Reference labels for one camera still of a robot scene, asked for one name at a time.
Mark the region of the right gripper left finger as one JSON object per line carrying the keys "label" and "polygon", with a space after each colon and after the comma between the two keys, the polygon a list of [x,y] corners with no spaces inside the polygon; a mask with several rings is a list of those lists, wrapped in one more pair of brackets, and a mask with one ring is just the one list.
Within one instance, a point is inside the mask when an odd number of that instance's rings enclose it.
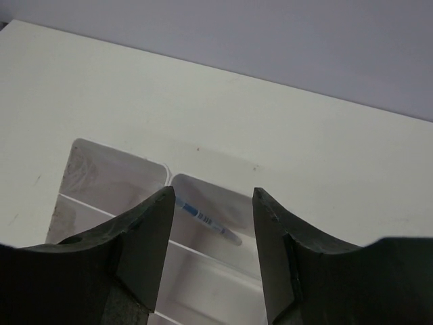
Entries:
{"label": "right gripper left finger", "polygon": [[2,324],[146,324],[154,313],[175,191],[57,244],[1,246]]}

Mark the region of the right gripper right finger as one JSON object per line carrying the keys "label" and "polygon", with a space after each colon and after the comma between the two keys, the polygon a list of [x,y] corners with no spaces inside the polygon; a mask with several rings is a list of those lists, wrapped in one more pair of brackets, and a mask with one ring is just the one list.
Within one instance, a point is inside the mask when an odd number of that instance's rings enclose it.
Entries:
{"label": "right gripper right finger", "polygon": [[431,324],[432,239],[337,239],[262,188],[252,198],[270,324]]}

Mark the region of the blue pen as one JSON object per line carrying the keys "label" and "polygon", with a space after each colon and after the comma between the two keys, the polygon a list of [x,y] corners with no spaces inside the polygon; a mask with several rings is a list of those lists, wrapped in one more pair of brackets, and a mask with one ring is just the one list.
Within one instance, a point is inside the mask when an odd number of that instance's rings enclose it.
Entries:
{"label": "blue pen", "polygon": [[182,198],[179,198],[177,196],[175,199],[175,204],[178,208],[191,215],[197,222],[207,227],[215,234],[222,236],[224,239],[230,241],[232,244],[236,246],[242,245],[243,243],[242,239],[238,235],[233,233],[229,228],[225,227],[222,223],[220,223],[216,219],[207,216],[206,214],[201,212],[201,210],[193,207],[188,202],[185,202]]}

